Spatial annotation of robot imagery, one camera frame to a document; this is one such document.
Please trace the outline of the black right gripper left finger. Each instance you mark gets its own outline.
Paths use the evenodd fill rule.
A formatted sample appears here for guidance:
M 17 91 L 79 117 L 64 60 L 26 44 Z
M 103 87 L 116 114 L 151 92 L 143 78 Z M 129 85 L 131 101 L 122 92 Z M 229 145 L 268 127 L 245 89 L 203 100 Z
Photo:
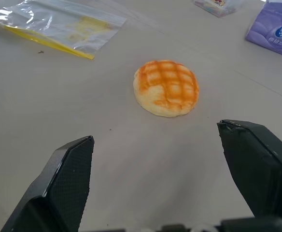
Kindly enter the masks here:
M 3 232 L 76 232 L 89 195 L 94 138 L 56 149 L 30 184 Z

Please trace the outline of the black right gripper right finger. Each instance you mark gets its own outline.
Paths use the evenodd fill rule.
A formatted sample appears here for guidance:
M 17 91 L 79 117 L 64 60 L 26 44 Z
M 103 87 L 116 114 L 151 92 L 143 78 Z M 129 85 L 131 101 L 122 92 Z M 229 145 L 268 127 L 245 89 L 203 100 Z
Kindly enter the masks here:
M 231 176 L 255 216 L 282 217 L 282 141 L 248 121 L 217 124 Z

